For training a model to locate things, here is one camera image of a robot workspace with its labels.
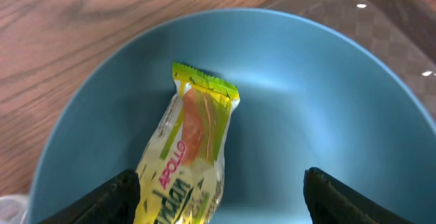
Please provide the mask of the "yellow green snack wrapper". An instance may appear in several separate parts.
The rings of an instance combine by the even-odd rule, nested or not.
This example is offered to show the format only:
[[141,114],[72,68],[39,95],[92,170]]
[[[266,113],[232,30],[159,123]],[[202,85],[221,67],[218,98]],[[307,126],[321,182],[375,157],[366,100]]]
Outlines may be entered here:
[[206,224],[223,195],[223,148],[238,89],[182,63],[173,64],[172,77],[176,94],[136,169],[135,224]]

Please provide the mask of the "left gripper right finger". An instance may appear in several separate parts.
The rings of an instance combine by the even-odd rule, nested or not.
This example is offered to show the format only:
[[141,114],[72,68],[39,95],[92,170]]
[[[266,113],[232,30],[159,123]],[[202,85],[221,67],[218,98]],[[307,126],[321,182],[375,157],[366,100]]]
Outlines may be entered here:
[[411,224],[317,167],[305,171],[303,195],[313,224]]

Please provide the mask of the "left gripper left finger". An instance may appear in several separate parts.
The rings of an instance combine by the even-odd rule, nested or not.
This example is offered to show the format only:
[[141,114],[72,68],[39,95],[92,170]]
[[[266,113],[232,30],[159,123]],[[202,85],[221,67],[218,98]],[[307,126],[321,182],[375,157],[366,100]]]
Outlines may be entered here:
[[140,202],[140,182],[125,170],[41,224],[132,224]]

